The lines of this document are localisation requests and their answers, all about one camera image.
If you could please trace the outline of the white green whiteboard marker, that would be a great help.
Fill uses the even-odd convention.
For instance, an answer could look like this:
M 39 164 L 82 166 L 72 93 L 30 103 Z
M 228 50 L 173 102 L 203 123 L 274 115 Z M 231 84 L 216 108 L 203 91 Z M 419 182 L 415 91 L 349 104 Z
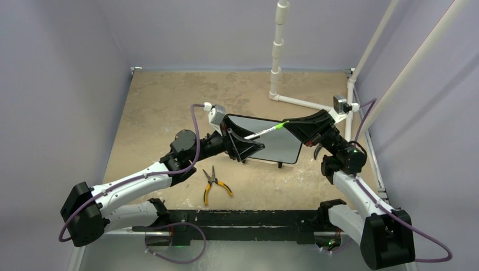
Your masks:
M 261 137 L 261 136 L 263 136 L 263 135 L 265 135 L 265 134 L 267 134 L 267 133 L 273 132 L 273 131 L 275 131 L 275 130 L 277 130 L 277 129 L 282 129 L 282 128 L 284 127 L 284 125 L 285 125 L 286 123 L 288 123 L 288 122 L 289 122 L 289 121 L 285 121 L 285 122 L 279 123 L 279 124 L 277 124 L 277 125 L 275 125 L 275 126 L 272 126 L 272 127 L 268 128 L 268 129 L 264 129 L 264 130 L 262 130 L 262 131 L 259 131 L 259 132 L 256 132 L 256 133 L 254 133 L 254 134 L 248 135 L 248 136 L 244 137 L 244 139 L 246 139 L 246 140 L 258 139 L 259 137 Z

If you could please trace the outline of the black-framed whiteboard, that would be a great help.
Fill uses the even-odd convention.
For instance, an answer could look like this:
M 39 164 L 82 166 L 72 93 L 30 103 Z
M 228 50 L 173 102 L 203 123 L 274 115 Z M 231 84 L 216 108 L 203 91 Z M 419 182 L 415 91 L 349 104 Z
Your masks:
M 280 124 L 277 120 L 253 116 L 236 114 L 227 114 L 227 116 L 232 123 L 249 130 L 251 134 Z M 251 155 L 250 159 L 274 162 L 279 168 L 284 164 L 295 164 L 298 161 L 302 143 L 284 128 L 261 135 L 257 141 L 263 143 L 265 148 Z

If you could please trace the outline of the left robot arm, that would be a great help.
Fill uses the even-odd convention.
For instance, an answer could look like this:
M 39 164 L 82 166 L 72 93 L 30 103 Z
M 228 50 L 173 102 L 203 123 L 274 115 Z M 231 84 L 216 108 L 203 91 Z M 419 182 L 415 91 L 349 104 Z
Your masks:
M 64 225 L 60 242 L 86 246 L 97 240 L 113 224 L 114 211 L 150 192 L 184 182 L 197 170 L 195 163 L 220 153 L 227 153 L 238 162 L 265 148 L 258 142 L 261 132 L 253 133 L 228 118 L 219 130 L 200 138 L 198 129 L 179 131 L 170 144 L 170 151 L 159 161 L 129 177 L 103 185 L 76 184 L 67 196 L 60 215 Z

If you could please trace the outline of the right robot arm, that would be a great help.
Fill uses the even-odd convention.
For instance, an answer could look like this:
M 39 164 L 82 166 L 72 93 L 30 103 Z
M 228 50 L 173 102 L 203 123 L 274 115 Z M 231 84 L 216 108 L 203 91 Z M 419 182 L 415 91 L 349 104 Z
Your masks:
M 321 174 L 355 207 L 339 204 L 320 211 L 319 226 L 325 230 L 336 226 L 347 233 L 372 270 L 413 262 L 416 254 L 409 214 L 382 201 L 359 176 L 368 159 L 366 150 L 341 136 L 326 110 L 283 122 L 305 146 L 320 145 L 329 152 L 321 162 Z

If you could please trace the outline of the white PVC pipe frame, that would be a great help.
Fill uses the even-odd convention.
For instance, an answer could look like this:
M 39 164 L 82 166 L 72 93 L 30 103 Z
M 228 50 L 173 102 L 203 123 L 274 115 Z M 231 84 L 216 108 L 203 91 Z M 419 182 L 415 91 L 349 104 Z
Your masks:
M 354 69 L 344 70 L 344 71 L 293 71 L 294 74 L 298 73 L 300 75 L 305 74 L 318 74 L 325 75 L 326 77 L 338 78 L 338 82 L 343 83 L 343 86 L 338 87 L 338 89 L 344 90 L 347 93 L 347 100 L 352 100 L 352 95 L 354 93 L 356 80 L 364 68 L 364 65 L 367 63 L 368 59 L 371 57 L 375 47 L 378 44 L 381 36 L 383 35 L 384 30 L 390 24 L 391 18 L 395 14 L 397 6 L 400 4 L 400 1 L 386 1 L 387 8 L 385 9 L 381 20 L 378 23 L 378 26 L 372 35 L 369 43 L 367 44 L 365 51 L 363 52 L 362 57 L 359 60 L 359 63 Z M 434 27 L 429 31 L 427 35 L 424 36 L 423 41 L 415 49 L 413 54 L 408 57 L 404 67 L 397 74 L 397 77 L 393 80 L 391 85 L 387 88 L 384 96 L 380 99 L 379 104 L 373 110 L 372 116 L 369 120 L 366 121 L 366 124 L 359 128 L 359 132 L 366 132 L 369 126 L 374 122 L 378 117 L 378 114 L 383 111 L 386 104 L 390 102 L 393 95 L 402 87 L 402 84 L 408 76 L 412 74 L 414 69 L 419 65 L 420 61 L 426 56 L 426 54 L 433 48 L 433 45 L 438 42 L 439 38 L 444 34 L 448 26 L 454 19 L 457 17 L 459 12 L 469 3 L 468 1 L 451 1 L 447 8 L 444 10 L 441 17 L 437 20 Z M 287 103 L 295 106 L 301 106 L 304 108 L 309 108 L 311 110 L 327 110 L 331 111 L 334 119 L 337 122 L 345 121 L 345 137 L 350 139 L 352 136 L 352 119 L 353 116 L 351 113 L 335 113 L 334 110 L 327 105 L 314 103 L 307 100 L 295 99 L 292 97 L 287 97 L 278 93 L 278 86 L 280 83 L 281 77 L 281 67 L 280 67 L 280 58 L 282 48 L 284 46 L 284 25 L 286 22 L 286 17 L 290 3 L 288 1 L 278 1 L 276 9 L 276 28 L 275 28 L 275 40 L 273 42 L 273 65 L 270 71 L 270 90 L 268 93 L 268 100 L 265 100 L 260 105 L 266 109 L 271 109 L 274 103 Z

